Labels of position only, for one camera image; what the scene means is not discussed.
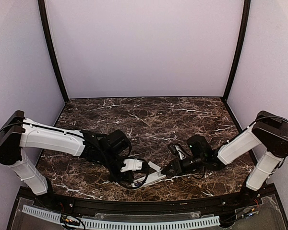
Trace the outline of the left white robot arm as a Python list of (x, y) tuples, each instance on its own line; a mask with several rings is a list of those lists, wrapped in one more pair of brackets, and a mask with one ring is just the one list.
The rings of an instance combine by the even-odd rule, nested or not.
[(97, 162), (108, 168), (117, 183), (131, 183), (132, 173), (142, 168), (141, 160), (121, 156), (132, 146), (120, 130), (106, 135), (55, 128), (26, 118), (23, 111), (16, 111), (0, 129), (0, 164), (10, 167), (36, 196), (52, 194), (52, 186), (31, 163), (24, 148), (54, 150)]

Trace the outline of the white remote control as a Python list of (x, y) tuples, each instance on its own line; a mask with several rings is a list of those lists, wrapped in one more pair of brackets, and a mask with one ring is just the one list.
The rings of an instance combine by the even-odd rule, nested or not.
[[(166, 175), (163, 175), (163, 174), (161, 173), (161, 171), (156, 171), (156, 172), (150, 173), (150, 174), (148, 175), (145, 183), (143, 184), (143, 187), (149, 186), (150, 184), (156, 183), (156, 182), (158, 182), (159, 180), (162, 180), (162, 179), (164, 179), (164, 178), (166, 178)], [(133, 183), (140, 183), (140, 184), (142, 184), (142, 182), (144, 181), (144, 179), (145, 179), (145, 176), (134, 180)]]

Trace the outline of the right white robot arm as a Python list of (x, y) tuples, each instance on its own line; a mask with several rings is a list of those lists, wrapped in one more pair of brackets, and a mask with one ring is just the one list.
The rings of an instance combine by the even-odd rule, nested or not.
[(265, 153), (245, 182), (248, 189), (258, 191), (288, 156), (288, 120), (267, 111), (260, 111), (249, 126), (217, 149), (212, 149), (201, 135), (191, 136), (187, 144), (191, 150), (190, 155), (180, 144), (168, 145), (177, 158), (162, 169), (162, 174), (170, 177), (184, 175), (200, 167), (219, 171), (257, 146), (264, 146)]

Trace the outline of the black frame post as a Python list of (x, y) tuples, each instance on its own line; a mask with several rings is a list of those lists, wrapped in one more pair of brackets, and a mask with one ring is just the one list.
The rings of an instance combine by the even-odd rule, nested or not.
[(240, 22), (240, 30), (239, 30), (238, 39), (237, 39), (237, 45), (236, 45), (230, 73), (228, 76), (228, 81), (227, 81), (225, 91), (222, 97), (222, 100), (224, 103), (226, 103), (229, 98), (232, 85), (236, 76), (236, 72), (238, 69), (238, 64), (240, 61), (240, 56), (242, 53), (242, 48), (243, 48), (244, 39), (246, 35), (246, 30), (247, 30), (250, 8), (251, 8), (251, 0), (245, 0), (243, 4), (243, 11), (242, 11), (242, 17), (241, 17), (241, 22)]
[(55, 74), (55, 78), (56, 78), (60, 93), (62, 95), (64, 103), (66, 104), (69, 101), (69, 97), (68, 97), (67, 90), (63, 82), (63, 78), (60, 72), (55, 48), (54, 48), (52, 37), (51, 37), (50, 26), (48, 22), (48, 15), (47, 15), (47, 10), (46, 10), (46, 2), (44, 0), (38, 0), (37, 3), (39, 7), (40, 19), (41, 19), (41, 23), (43, 27), (44, 37), (45, 37), (50, 61), (53, 67), (53, 71)]

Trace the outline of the left black frame post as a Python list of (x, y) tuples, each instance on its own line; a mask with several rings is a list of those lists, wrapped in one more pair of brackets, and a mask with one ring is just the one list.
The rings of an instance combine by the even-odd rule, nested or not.
[(40, 19), (41, 19), (41, 23), (43, 27), (44, 37), (45, 37), (50, 61), (53, 67), (53, 71), (55, 74), (55, 78), (56, 78), (60, 93), (62, 95), (64, 103), (66, 104), (69, 101), (69, 97), (68, 97), (67, 90), (63, 82), (63, 78), (60, 72), (55, 48), (54, 48), (52, 37), (51, 37), (50, 26), (48, 22), (48, 15), (47, 15), (47, 10), (46, 10), (46, 2), (44, 0), (38, 0), (37, 3), (39, 7)]

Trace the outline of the right black frame post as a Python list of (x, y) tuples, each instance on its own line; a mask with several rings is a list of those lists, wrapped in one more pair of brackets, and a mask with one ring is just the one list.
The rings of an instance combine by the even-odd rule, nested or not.
[(242, 48), (243, 48), (244, 39), (246, 35), (246, 30), (247, 30), (250, 8), (251, 8), (251, 0), (245, 0), (243, 4), (243, 11), (242, 11), (242, 17), (241, 17), (241, 22), (240, 22), (240, 30), (239, 30), (238, 39), (237, 39), (237, 45), (236, 45), (230, 73), (228, 76), (228, 81), (227, 81), (225, 91), (222, 97), (222, 100), (224, 103), (226, 103), (229, 98), (232, 85), (236, 76), (236, 72), (238, 69), (238, 64), (240, 61), (240, 56), (242, 53)]

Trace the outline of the black front table rail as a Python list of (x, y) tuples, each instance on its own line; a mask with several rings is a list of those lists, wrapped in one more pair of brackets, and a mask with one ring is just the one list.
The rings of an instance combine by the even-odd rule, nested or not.
[(93, 200), (56, 194), (39, 195), (35, 199), (42, 206), (51, 210), (78, 216), (93, 216), (96, 213), (158, 215), (187, 212), (226, 215), (238, 208), (253, 205), (257, 199), (257, 194), (238, 192), (208, 198), (151, 202)]

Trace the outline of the white battery cover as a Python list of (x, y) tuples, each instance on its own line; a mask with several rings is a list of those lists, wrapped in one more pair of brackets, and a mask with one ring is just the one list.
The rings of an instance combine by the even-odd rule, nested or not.
[(152, 169), (155, 170), (155, 171), (160, 171), (160, 169), (161, 169), (160, 166), (154, 164), (154, 163), (151, 162), (151, 161), (148, 163), (148, 165), (149, 165), (150, 168), (152, 168)]

